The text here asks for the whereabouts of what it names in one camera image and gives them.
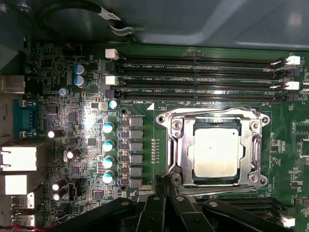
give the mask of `wire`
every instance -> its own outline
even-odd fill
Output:
[[[61,220],[61,219],[63,219],[63,218],[69,217],[69,216],[74,217],[73,214],[66,214],[65,216],[62,216],[62,217],[60,217],[60,218],[57,218],[56,221],[59,221],[59,220]]]
[[[92,11],[96,14],[99,14],[102,11],[102,8],[99,5],[85,0],[56,0],[51,2],[41,7],[34,16],[38,26],[45,34],[57,39],[60,38],[60,33],[45,25],[44,19],[49,14],[63,9],[82,9]]]
[[[10,226],[0,226],[0,230],[17,230],[17,231],[22,231],[22,230],[35,230],[35,231],[44,231],[46,229],[52,228],[55,225],[50,225],[50,226],[45,226],[45,227],[37,227],[37,226],[17,226],[17,225],[10,225]]]

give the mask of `cpu socket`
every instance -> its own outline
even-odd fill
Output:
[[[180,194],[250,191],[261,175],[262,127],[270,118],[252,108],[177,108],[159,114],[167,129],[167,173]]]

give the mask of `green circuit board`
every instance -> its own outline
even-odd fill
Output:
[[[61,46],[53,43],[34,43],[32,56],[36,60],[37,79],[43,84],[42,97],[39,102],[39,136],[46,137],[51,129],[62,129],[65,136],[55,139],[55,161],[48,169],[48,183],[45,200],[45,223],[54,221],[55,213],[61,203],[72,205],[72,214],[98,207],[118,197],[128,197],[136,200],[139,195],[150,194],[154,190],[153,179],[156,174],[166,171],[166,131],[155,122],[155,117],[163,111],[177,107],[212,107],[226,108],[246,106],[270,116],[271,123],[263,128],[262,144],[262,174],[268,177],[267,186],[247,193],[229,193],[211,197],[274,197],[282,203],[295,205],[297,232],[309,231],[309,102],[307,84],[309,53],[263,51],[244,49],[172,47],[172,46],[142,46],[127,44],[83,44],[78,45],[80,54],[67,54]],[[139,92],[138,98],[118,100],[116,109],[108,107],[109,100],[104,98],[106,90],[104,72],[105,49],[116,48],[126,55],[152,55],[184,57],[188,53],[199,52],[207,58],[275,60],[288,57],[291,54],[301,56],[300,76],[292,78],[300,82],[300,89],[293,90],[295,101],[259,102],[259,101],[188,101],[186,100],[156,100],[148,99],[148,91],[141,82],[134,88]],[[83,88],[73,83],[76,64],[88,68],[84,78],[87,85]],[[272,83],[268,81],[247,80],[247,83]],[[59,89],[65,88],[67,96],[59,96]],[[157,96],[177,93],[177,87],[164,92],[153,89]],[[256,96],[254,90],[244,91],[245,95]],[[142,187],[120,189],[119,178],[122,176],[121,165],[115,162],[111,170],[115,176],[108,185],[102,181],[105,169],[102,161],[106,155],[119,160],[119,150],[122,139],[120,126],[124,117],[142,118]],[[102,126],[106,122],[114,124],[112,133],[104,134]],[[96,139],[89,145],[89,138]],[[115,147],[112,151],[102,151],[102,143],[112,140]],[[64,163],[63,151],[78,147],[80,158]],[[51,185],[59,178],[82,178],[82,194],[74,202],[69,202],[64,196],[59,202],[51,200]]]

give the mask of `motherboard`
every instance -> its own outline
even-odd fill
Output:
[[[197,201],[222,199],[309,231],[308,59],[304,52],[34,43],[25,57],[31,87],[14,104],[14,136],[55,142],[43,223],[64,209],[76,216],[119,197],[137,200],[153,193],[155,175],[168,173],[179,193]]]

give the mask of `red wire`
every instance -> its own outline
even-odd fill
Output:
[[[35,230],[35,231],[44,231],[48,228],[52,228],[54,225],[49,225],[45,226],[44,228],[42,227],[37,227],[37,226],[17,226],[17,225],[10,225],[10,226],[0,226],[0,230]]]

